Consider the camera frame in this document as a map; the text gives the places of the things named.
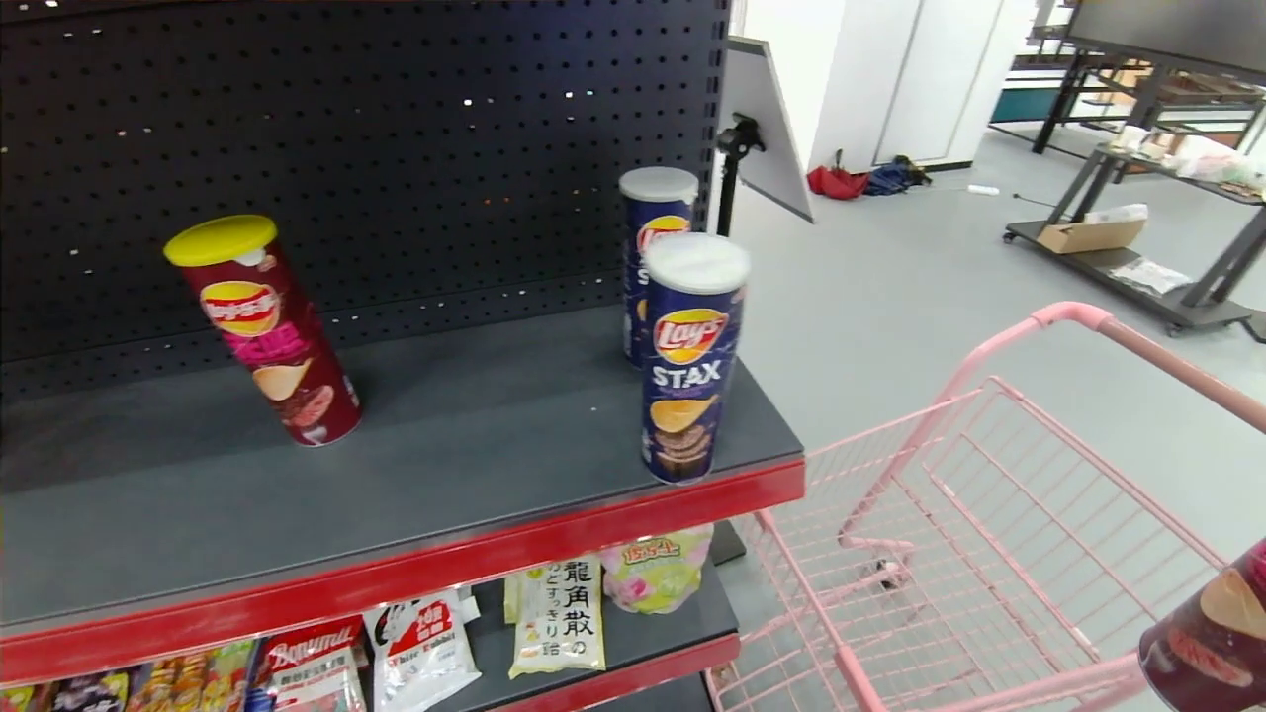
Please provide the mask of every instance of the yellow snack package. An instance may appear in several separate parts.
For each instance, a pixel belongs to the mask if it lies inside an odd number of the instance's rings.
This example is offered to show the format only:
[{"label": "yellow snack package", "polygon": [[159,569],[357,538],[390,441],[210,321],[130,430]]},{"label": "yellow snack package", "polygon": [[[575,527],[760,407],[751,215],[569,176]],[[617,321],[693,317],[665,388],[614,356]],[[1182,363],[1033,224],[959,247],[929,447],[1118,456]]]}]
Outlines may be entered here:
[{"label": "yellow snack package", "polygon": [[34,698],[34,685],[0,689],[0,712],[27,712]]},{"label": "yellow snack package", "polygon": [[503,579],[505,597],[503,598],[501,608],[505,613],[505,622],[509,626],[519,622],[519,588],[522,588],[519,582],[522,578],[523,571],[515,571]]},{"label": "yellow snack package", "polygon": [[519,576],[510,679],[572,668],[605,670],[598,556],[556,561]]},{"label": "yellow snack package", "polygon": [[699,590],[711,535],[709,523],[604,549],[603,590],[630,613],[672,613]]}]

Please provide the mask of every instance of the pink shopping cart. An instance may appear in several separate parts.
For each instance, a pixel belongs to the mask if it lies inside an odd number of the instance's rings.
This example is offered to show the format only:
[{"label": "pink shopping cart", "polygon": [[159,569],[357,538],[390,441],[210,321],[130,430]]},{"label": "pink shopping cart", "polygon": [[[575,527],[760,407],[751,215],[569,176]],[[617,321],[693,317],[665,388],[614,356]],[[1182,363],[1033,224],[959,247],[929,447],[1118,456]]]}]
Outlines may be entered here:
[{"label": "pink shopping cart", "polygon": [[929,408],[813,454],[803,500],[737,522],[774,587],[743,655],[705,675],[717,709],[1098,712],[1146,689],[1139,633],[1224,563],[1014,388],[963,389],[1060,321],[1266,433],[1266,407],[1106,312],[1041,309]]}]

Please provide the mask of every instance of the blue chip canister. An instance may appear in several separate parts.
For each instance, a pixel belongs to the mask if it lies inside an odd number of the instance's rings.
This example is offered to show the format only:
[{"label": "blue chip canister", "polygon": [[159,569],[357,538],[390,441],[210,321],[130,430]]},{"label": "blue chip canister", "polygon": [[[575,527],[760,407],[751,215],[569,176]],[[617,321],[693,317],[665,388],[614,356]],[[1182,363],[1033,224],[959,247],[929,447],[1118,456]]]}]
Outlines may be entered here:
[{"label": "blue chip canister", "polygon": [[624,356],[642,366],[646,338],[646,246],[667,233],[690,232],[699,179],[681,168],[649,166],[620,176],[628,214],[624,239]]},{"label": "blue chip canister", "polygon": [[642,459],[684,484],[711,470],[752,261],[724,237],[665,236],[646,251]]}]

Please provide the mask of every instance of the lay's chip canister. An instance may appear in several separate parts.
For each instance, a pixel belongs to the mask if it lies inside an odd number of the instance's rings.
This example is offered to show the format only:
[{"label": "lay's chip canister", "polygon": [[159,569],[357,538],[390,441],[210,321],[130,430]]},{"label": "lay's chip canister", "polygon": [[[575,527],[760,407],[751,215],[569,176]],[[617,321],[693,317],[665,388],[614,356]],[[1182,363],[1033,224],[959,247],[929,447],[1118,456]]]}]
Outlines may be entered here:
[{"label": "lay's chip canister", "polygon": [[263,215],[194,226],[163,247],[199,305],[299,445],[328,445],[361,422],[361,402]]},{"label": "lay's chip canister", "polygon": [[642,459],[660,480],[711,470],[752,261],[724,237],[665,236],[647,247]]},{"label": "lay's chip canister", "polygon": [[620,176],[628,209],[624,241],[624,356],[642,366],[646,338],[646,285],[642,257],[661,234],[690,232],[690,217],[699,196],[699,179],[681,168],[649,166]]}]

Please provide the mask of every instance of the pegboard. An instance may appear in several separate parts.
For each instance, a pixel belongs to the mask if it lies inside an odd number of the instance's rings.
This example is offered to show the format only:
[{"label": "pegboard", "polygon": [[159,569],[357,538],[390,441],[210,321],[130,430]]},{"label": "pegboard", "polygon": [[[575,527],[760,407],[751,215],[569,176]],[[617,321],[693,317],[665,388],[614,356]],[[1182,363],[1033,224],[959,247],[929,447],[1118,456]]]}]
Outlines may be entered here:
[{"label": "pegboard", "polygon": [[728,0],[0,11],[6,399],[224,364],[161,255],[213,217],[277,220],[338,346],[618,302],[637,166],[704,219]]}]

